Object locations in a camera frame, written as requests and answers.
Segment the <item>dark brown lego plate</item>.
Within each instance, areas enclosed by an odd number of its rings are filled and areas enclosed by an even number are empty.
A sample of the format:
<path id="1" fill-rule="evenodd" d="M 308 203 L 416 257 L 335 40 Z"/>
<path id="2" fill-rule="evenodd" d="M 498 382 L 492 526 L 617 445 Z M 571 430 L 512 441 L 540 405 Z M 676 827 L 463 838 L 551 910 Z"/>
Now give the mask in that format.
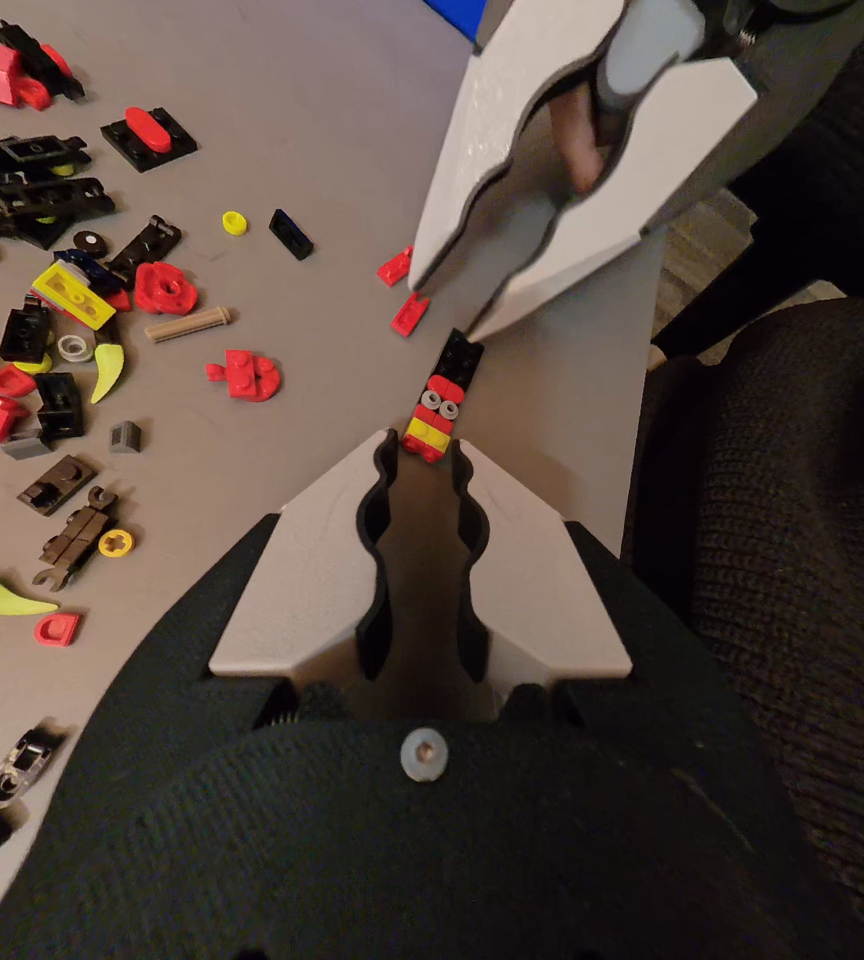
<path id="1" fill-rule="evenodd" d="M 42 517 L 50 517 L 98 476 L 89 462 L 68 454 L 17 495 L 17 500 Z"/>

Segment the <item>black lego bracket piece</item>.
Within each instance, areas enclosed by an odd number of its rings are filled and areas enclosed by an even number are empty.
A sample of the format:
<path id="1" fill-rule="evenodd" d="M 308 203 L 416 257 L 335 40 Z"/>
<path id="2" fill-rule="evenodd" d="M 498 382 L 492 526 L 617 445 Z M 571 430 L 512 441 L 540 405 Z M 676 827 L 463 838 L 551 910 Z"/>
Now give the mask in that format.
<path id="1" fill-rule="evenodd" d="M 53 98 L 61 96 L 76 103 L 86 99 L 84 86 L 65 58 L 18 24 L 1 21 L 0 44 L 18 54 L 26 89 L 32 90 L 29 84 L 34 82 Z"/>

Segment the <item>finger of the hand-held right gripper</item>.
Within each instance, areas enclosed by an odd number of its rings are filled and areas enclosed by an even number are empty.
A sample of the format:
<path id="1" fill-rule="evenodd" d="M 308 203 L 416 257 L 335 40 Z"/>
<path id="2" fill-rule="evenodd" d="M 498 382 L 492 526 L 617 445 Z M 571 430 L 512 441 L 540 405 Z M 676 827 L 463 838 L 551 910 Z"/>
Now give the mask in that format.
<path id="1" fill-rule="evenodd" d="M 476 199 L 510 168 L 529 115 L 610 42 L 627 2 L 513 2 L 466 67 L 419 219 L 409 285 L 425 286 L 462 235 Z M 481 317 L 527 317 L 630 247 L 620 162 L 596 193 L 560 210 L 534 256 Z"/>
<path id="2" fill-rule="evenodd" d="M 596 189 L 558 211 L 534 256 L 471 323 L 468 340 L 482 342 L 527 318 L 634 247 L 756 98 L 731 58 L 667 66 L 630 112 Z"/>

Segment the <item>person's right hand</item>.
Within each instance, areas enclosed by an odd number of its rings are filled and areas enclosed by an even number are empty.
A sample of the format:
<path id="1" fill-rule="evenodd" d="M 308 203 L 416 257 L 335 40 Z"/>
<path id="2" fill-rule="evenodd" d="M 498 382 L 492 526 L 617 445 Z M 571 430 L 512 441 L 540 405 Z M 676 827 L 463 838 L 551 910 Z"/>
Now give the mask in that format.
<path id="1" fill-rule="evenodd" d="M 605 169 L 598 149 L 591 88 L 583 80 L 548 103 L 551 129 L 570 184 L 579 196 L 592 191 Z"/>

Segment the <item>pile of lego pieces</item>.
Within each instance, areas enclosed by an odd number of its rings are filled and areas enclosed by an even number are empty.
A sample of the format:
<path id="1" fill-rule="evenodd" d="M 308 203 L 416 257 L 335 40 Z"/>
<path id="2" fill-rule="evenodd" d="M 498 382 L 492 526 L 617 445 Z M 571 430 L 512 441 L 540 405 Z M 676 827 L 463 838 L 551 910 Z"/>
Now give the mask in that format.
<path id="1" fill-rule="evenodd" d="M 117 212 L 102 182 L 86 175 L 79 137 L 0 138 L 0 239 L 48 250 L 75 224 Z"/>

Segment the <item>black plate with red tile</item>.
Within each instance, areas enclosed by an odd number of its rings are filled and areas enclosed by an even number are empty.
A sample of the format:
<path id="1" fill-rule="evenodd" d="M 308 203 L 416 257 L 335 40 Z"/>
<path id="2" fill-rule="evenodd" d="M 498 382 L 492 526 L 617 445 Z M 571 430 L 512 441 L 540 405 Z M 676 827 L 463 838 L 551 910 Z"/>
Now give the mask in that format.
<path id="1" fill-rule="evenodd" d="M 164 108 L 129 106 L 122 119 L 101 126 L 103 139 L 128 165 L 148 173 L 196 153 L 198 141 Z"/>

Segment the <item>black lego hinge plate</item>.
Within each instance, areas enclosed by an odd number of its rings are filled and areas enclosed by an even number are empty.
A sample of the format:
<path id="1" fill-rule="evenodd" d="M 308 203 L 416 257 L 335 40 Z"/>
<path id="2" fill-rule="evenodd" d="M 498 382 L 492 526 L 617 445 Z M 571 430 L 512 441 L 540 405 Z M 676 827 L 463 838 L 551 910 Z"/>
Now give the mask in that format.
<path id="1" fill-rule="evenodd" d="M 182 238 L 183 231 L 178 226 L 153 215 L 140 232 L 106 262 L 105 268 L 131 289 L 139 268 L 164 261 Z"/>

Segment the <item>black red yellow lego assembly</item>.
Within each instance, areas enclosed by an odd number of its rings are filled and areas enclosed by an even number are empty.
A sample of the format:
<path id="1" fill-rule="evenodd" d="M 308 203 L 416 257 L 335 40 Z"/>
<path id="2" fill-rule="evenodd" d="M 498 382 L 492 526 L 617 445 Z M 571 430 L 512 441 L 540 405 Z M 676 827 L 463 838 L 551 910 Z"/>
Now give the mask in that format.
<path id="1" fill-rule="evenodd" d="M 444 457 L 484 351 L 461 330 L 450 331 L 401 437 L 404 450 L 429 464 Z"/>

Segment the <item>grey lego ball joint connector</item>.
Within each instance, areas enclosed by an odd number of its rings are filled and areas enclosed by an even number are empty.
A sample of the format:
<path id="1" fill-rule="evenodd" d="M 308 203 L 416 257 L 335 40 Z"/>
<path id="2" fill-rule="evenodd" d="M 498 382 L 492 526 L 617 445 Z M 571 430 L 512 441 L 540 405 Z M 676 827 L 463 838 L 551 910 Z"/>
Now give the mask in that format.
<path id="1" fill-rule="evenodd" d="M 65 735 L 45 726 L 23 734 L 0 764 L 0 811 L 24 798 L 51 764 Z"/>

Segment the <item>dark blue lego piece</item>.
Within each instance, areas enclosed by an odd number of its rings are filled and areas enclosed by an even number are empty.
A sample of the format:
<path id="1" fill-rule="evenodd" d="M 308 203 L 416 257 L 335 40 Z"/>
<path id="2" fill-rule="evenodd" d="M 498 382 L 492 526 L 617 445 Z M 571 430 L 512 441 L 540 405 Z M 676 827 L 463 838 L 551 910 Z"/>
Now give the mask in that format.
<path id="1" fill-rule="evenodd" d="M 111 296 L 126 290 L 124 280 L 106 268 L 88 252 L 70 247 L 53 251 L 54 261 L 63 264 L 66 269 L 75 268 L 84 277 L 87 285 L 101 297 Z"/>

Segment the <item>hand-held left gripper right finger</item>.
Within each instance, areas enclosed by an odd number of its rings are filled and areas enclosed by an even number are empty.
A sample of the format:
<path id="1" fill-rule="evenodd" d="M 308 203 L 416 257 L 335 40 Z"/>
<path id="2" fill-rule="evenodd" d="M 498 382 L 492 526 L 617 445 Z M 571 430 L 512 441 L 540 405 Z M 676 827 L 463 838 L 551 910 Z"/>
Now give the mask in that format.
<path id="1" fill-rule="evenodd" d="M 452 450 L 464 672 L 503 702 L 521 685 L 622 680 L 632 661 L 560 513 L 466 440 Z"/>

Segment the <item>blue plastic bin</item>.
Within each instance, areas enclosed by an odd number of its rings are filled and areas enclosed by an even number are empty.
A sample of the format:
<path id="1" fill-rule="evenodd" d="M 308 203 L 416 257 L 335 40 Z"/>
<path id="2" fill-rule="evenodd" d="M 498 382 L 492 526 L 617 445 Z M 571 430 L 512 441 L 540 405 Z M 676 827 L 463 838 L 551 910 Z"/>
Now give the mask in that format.
<path id="1" fill-rule="evenodd" d="M 476 40 L 485 13 L 486 0 L 427 0 L 424 3 L 465 38 L 471 42 Z"/>

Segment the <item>tan lego axle pin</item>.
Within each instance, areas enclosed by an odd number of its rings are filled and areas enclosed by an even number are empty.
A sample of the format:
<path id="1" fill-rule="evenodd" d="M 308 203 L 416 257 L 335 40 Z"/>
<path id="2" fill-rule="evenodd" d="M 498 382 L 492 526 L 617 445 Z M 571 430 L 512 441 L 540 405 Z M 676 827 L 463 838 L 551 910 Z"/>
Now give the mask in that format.
<path id="1" fill-rule="evenodd" d="M 145 335 L 150 342 L 157 345 L 205 330 L 226 327 L 233 322 L 234 318 L 235 312 L 233 310 L 218 306 L 149 325 L 145 328 Z"/>

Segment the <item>yellow lego plate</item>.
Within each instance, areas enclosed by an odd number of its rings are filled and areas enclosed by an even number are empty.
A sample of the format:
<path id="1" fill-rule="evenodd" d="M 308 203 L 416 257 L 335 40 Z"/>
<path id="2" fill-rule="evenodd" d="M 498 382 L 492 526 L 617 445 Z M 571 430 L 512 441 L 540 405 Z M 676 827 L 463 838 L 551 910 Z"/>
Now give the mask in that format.
<path id="1" fill-rule="evenodd" d="M 111 303 L 60 261 L 35 278 L 30 294 L 92 331 L 103 328 L 117 313 Z"/>

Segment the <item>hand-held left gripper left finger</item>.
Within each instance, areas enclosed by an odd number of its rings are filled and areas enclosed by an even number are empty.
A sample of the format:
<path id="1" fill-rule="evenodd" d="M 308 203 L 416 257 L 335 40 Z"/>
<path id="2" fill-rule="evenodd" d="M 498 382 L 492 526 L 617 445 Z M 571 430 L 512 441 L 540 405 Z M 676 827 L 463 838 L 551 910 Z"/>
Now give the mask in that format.
<path id="1" fill-rule="evenodd" d="M 287 503 L 209 662 L 295 687 L 374 681 L 390 653 L 386 565 L 398 434 L 377 431 Z"/>

